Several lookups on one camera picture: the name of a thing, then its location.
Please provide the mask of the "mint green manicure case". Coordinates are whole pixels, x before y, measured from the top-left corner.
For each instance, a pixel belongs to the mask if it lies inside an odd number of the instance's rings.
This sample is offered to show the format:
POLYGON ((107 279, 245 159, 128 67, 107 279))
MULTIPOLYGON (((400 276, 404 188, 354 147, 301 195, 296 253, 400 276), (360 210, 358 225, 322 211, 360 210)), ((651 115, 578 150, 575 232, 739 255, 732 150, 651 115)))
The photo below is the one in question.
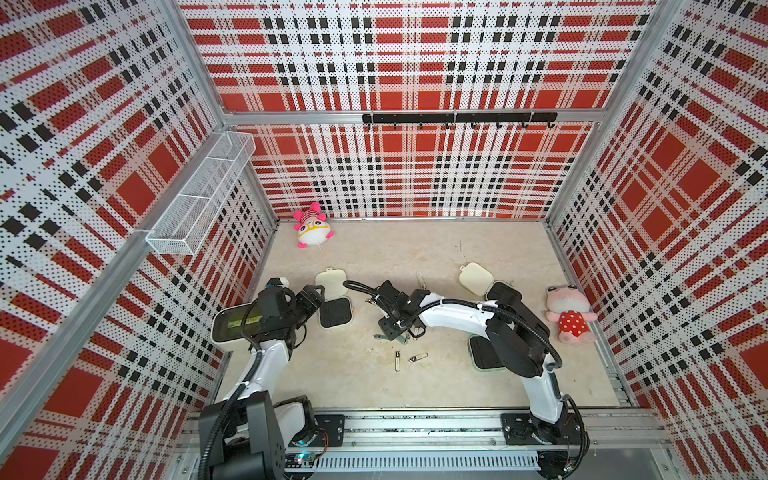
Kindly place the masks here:
POLYGON ((504 369, 503 363, 488 339, 472 335, 468 341, 468 349, 477 370, 485 372, 504 369))

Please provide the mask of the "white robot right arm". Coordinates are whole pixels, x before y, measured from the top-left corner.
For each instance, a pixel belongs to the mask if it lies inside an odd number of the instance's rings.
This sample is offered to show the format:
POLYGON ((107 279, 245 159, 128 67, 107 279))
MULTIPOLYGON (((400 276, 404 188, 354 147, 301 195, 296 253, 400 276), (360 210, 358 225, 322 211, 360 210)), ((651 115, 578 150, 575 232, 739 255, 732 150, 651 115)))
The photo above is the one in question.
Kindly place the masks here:
POLYGON ((542 445, 590 445, 583 418, 573 399, 560 391, 556 371, 562 358, 550 342, 550 331, 514 289, 495 299, 447 298, 426 289, 411 294, 386 281, 369 292, 383 317, 382 333, 393 340, 413 329, 448 328, 487 341, 501 365, 520 378, 528 398, 527 425, 518 434, 542 445))

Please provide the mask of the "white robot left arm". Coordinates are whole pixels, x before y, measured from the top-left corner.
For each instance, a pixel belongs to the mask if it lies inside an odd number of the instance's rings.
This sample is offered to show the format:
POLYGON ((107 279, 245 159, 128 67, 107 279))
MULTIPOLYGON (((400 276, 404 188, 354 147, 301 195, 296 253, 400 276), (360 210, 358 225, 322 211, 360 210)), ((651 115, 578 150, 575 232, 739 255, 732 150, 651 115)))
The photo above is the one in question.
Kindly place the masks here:
POLYGON ((299 343, 297 330, 324 301, 324 287, 293 292, 276 277, 253 301, 214 317, 213 343, 227 350, 247 346, 250 357, 233 389, 200 413, 198 478, 281 479, 287 447, 327 442, 306 396, 272 399, 299 343))

